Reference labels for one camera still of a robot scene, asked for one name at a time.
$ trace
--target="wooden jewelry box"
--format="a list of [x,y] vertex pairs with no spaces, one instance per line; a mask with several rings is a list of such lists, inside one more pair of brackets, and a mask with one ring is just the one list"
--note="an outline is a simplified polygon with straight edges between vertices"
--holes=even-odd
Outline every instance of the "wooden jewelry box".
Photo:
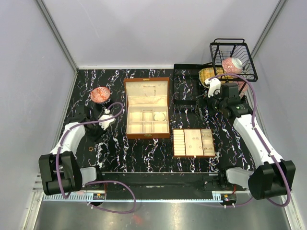
[[169,138],[169,78],[127,78],[124,85],[127,138]]

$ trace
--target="metal basket handle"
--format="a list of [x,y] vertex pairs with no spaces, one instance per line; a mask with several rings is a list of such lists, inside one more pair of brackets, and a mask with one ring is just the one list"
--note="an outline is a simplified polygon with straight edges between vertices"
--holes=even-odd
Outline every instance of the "metal basket handle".
[[243,38],[216,38],[213,42],[215,43],[216,40],[242,40],[242,43],[245,42]]

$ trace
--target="jewelry box lid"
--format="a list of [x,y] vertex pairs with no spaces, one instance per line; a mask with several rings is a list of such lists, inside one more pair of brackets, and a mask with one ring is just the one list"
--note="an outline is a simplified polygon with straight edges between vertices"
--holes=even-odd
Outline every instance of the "jewelry box lid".
[[169,78],[125,79],[129,106],[167,106]]

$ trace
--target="gray wall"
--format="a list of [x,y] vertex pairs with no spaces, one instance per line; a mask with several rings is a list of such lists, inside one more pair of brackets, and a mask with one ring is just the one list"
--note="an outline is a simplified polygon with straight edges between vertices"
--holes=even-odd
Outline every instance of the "gray wall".
[[217,37],[255,45],[278,0],[44,0],[79,67],[211,60]]
[[0,229],[16,230],[73,71],[33,0],[0,0]]
[[293,160],[293,191],[307,226],[307,1],[287,2],[255,58],[254,83],[269,139],[286,160]]

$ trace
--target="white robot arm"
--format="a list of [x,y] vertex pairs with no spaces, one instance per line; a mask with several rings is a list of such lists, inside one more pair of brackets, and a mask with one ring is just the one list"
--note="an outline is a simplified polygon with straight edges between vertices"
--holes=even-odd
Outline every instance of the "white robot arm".
[[39,158],[39,168],[41,172],[43,189],[46,195],[60,193],[59,182],[55,174],[55,159],[60,148],[59,157],[63,173],[61,174],[62,186],[65,192],[79,191],[82,185],[94,181],[97,178],[95,167],[79,168],[75,154],[81,139],[86,133],[92,138],[100,137],[105,130],[115,122],[109,110],[104,111],[99,120],[104,120],[98,124],[87,124],[90,121],[92,111],[86,107],[79,107],[76,116],[71,118],[64,128],[63,135],[55,148],[47,155]]
[[[287,193],[286,186],[272,156],[281,166],[290,189],[295,174],[295,166],[292,161],[284,161],[282,156],[276,152],[256,120],[253,127],[252,110],[247,103],[241,101],[238,94],[238,85],[236,83],[221,85],[217,78],[207,79],[205,84],[210,85],[207,96],[209,112],[214,114],[221,112],[224,117],[233,123],[234,128],[241,135],[253,156],[257,168],[255,172],[239,167],[228,168],[225,171],[225,181],[249,189],[255,199],[285,195]],[[264,147],[263,143],[266,144],[270,152]]]

